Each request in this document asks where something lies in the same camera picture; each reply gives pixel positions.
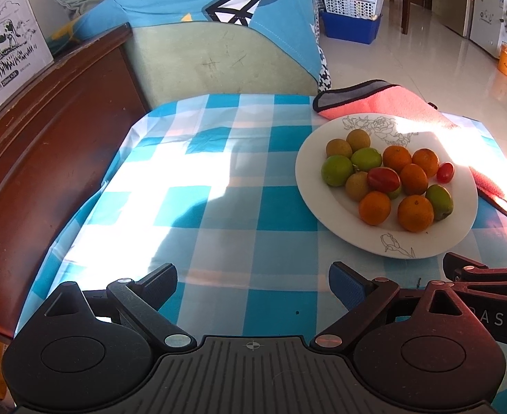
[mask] metal screw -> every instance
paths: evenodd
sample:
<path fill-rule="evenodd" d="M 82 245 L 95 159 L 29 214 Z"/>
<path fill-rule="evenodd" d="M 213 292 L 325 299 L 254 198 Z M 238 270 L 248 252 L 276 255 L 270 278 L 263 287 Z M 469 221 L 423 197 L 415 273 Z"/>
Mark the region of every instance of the metal screw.
<path fill-rule="evenodd" d="M 316 337 L 315 344 L 326 349 L 331 349 L 341 345 L 342 339 L 335 334 L 322 334 L 321 336 Z"/>
<path fill-rule="evenodd" d="M 178 349 L 181 347 L 186 347 L 189 345 L 192 340 L 190 337 L 186 336 L 185 334 L 171 334 L 169 335 L 165 341 L 166 345 L 169 347 L 172 347 L 174 349 Z"/>

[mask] blue checkered tablecloth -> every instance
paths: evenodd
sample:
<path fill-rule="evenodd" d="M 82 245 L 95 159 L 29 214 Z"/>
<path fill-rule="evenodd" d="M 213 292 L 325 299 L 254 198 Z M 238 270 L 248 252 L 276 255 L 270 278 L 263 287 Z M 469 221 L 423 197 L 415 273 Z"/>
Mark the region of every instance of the blue checkered tablecloth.
<path fill-rule="evenodd" d="M 327 282 L 336 260 L 403 287 L 444 279 L 443 256 L 373 255 L 335 236 L 307 209 L 296 186 L 296 155 L 326 122 L 311 103 L 307 96 L 206 95 L 146 115 L 102 188 L 50 248 L 20 326 L 61 282 L 102 289 L 165 262 L 177 267 L 179 283 L 161 313 L 198 339 L 310 340 L 345 313 Z M 504 159 L 481 123 L 447 116 Z M 472 230 L 453 251 L 507 267 L 507 218 L 480 200 Z M 507 376 L 494 406 L 507 414 Z"/>

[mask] green lime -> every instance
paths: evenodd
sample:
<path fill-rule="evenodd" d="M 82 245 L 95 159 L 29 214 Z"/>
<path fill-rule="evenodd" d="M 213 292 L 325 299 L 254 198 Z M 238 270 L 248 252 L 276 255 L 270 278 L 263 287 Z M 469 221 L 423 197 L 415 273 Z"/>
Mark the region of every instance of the green lime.
<path fill-rule="evenodd" d="M 388 197 L 393 200 L 393 199 L 397 199 L 399 197 L 399 195 L 401 194 L 403 190 L 403 187 L 401 185 L 399 185 L 399 188 L 397 188 L 396 191 L 393 191 L 391 193 L 388 193 Z"/>
<path fill-rule="evenodd" d="M 374 148 L 362 148 L 354 152 L 351 156 L 353 163 L 359 171 L 369 172 L 373 168 L 382 165 L 382 156 Z"/>
<path fill-rule="evenodd" d="M 434 220 L 441 221 L 453 213 L 453 198 L 447 189 L 441 185 L 431 185 L 425 197 L 434 207 Z"/>
<path fill-rule="evenodd" d="M 322 164 L 321 176 L 330 186 L 342 186 L 354 173 L 354 166 L 346 156 L 330 156 Z"/>

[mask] red cherry tomato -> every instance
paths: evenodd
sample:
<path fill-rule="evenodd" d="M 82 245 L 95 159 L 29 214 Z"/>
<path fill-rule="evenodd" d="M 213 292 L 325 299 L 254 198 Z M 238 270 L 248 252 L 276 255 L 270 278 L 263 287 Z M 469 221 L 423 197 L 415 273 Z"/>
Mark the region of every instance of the red cherry tomato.
<path fill-rule="evenodd" d="M 455 167 L 450 161 L 442 163 L 437 170 L 436 179 L 440 184 L 448 184 L 455 175 Z"/>
<path fill-rule="evenodd" d="M 367 183 L 373 190 L 391 193 L 399 188 L 401 181 L 391 168 L 373 168 L 367 174 Z"/>

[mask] pink towel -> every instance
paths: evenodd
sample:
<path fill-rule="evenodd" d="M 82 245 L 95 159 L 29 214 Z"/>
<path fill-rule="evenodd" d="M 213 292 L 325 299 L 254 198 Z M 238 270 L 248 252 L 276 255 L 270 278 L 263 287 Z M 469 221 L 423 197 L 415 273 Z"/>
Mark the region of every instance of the pink towel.
<path fill-rule="evenodd" d="M 426 123 L 432 128 L 448 129 L 455 134 L 461 132 L 459 126 L 434 107 L 406 88 L 381 80 L 327 90 L 313 101 L 315 112 L 329 120 L 346 115 L 376 113 Z M 463 132 L 463 137 L 468 135 L 468 132 Z M 486 154 L 483 148 L 467 148 L 463 156 L 467 157 L 480 197 L 507 216 L 507 161 L 497 163 L 497 158 Z"/>

